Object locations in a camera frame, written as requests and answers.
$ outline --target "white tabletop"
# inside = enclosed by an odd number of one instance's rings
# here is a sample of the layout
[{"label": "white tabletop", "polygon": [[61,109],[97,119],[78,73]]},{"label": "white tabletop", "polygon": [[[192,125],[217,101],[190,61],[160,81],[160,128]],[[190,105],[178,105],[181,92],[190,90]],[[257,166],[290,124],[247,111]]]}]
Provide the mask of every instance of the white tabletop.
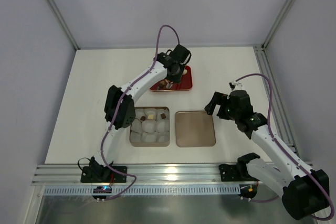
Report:
[{"label": "white tabletop", "polygon": [[[252,47],[189,48],[193,87],[190,91],[147,91],[135,106],[166,106],[170,109],[168,147],[133,147],[129,128],[116,148],[115,163],[217,163],[236,162],[255,152],[270,159],[240,132],[233,121],[213,115],[216,144],[213,147],[181,148],[176,145],[175,113],[203,110],[215,91],[230,93],[229,81],[249,73],[260,73]],[[104,105],[108,88],[127,83],[154,57],[154,49],[79,50],[72,66],[46,164],[74,164],[96,153],[104,135]],[[242,81],[254,110],[267,115],[268,99],[261,77]]]}]

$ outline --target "white wall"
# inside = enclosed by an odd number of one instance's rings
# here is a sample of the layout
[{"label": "white wall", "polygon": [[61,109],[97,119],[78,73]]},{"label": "white wall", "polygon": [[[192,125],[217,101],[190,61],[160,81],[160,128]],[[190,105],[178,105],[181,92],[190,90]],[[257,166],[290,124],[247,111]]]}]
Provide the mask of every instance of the white wall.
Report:
[{"label": "white wall", "polygon": [[0,216],[22,223],[75,51],[45,0],[0,0]]},{"label": "white wall", "polygon": [[[81,48],[154,46],[162,24],[185,45],[264,42],[285,0],[55,0]],[[162,45],[176,43],[163,33]]]},{"label": "white wall", "polygon": [[336,0],[296,0],[267,52],[300,154],[336,200]]}]

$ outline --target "slotted metal strip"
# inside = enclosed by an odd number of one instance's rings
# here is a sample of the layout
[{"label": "slotted metal strip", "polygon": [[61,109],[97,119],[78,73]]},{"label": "slotted metal strip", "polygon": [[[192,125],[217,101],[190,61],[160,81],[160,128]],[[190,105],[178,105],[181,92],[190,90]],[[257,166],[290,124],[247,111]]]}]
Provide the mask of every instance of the slotted metal strip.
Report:
[{"label": "slotted metal strip", "polygon": [[[113,185],[112,191],[106,195],[115,195],[127,186]],[[97,196],[93,193],[97,186],[46,186],[44,196]],[[167,196],[167,195],[236,195],[240,194],[237,185],[134,185],[124,193],[125,196]]]}]

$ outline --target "beige tray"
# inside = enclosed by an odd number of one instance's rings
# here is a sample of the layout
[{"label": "beige tray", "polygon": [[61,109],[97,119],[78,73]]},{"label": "beige tray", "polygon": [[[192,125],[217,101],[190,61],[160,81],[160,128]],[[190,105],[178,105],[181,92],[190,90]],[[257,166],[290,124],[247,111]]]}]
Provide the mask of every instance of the beige tray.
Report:
[{"label": "beige tray", "polygon": [[[155,106],[150,106],[150,107],[135,107],[135,109],[151,109],[151,108],[154,108],[154,109],[163,109],[163,110],[168,110],[169,109],[167,107],[155,107]],[[131,139],[129,139],[130,143],[132,146],[134,147],[167,147],[170,143],[170,139],[168,142],[165,142],[165,143],[132,143],[131,142]]]},{"label": "beige tray", "polygon": [[175,114],[178,147],[210,147],[216,144],[214,122],[205,111],[179,111]]}]

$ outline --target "gray floor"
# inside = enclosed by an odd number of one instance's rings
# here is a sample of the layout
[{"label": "gray floor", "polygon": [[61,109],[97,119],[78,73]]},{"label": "gray floor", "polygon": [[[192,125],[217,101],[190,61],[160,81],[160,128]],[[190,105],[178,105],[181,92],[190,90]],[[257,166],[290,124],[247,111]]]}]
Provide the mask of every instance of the gray floor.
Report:
[{"label": "gray floor", "polygon": [[[269,199],[273,196],[269,190],[260,188],[256,199]],[[238,196],[232,195],[196,195],[121,197],[105,203],[92,202],[92,197],[87,196],[45,196],[37,223],[309,224],[316,222],[310,217],[300,221],[292,219],[280,199],[260,204],[239,200]]]}]

